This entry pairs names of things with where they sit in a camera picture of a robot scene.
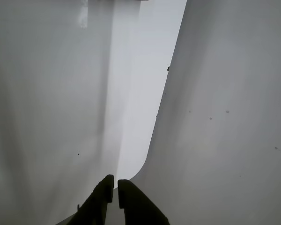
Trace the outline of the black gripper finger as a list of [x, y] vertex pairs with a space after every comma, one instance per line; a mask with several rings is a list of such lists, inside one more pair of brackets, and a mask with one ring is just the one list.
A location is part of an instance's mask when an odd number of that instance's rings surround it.
[[131, 181], [118, 181], [119, 208], [124, 210], [126, 225], [168, 225], [159, 208]]
[[63, 221], [60, 225], [104, 225], [107, 206], [113, 200], [114, 176], [109, 174], [94, 188], [91, 195], [77, 212]]

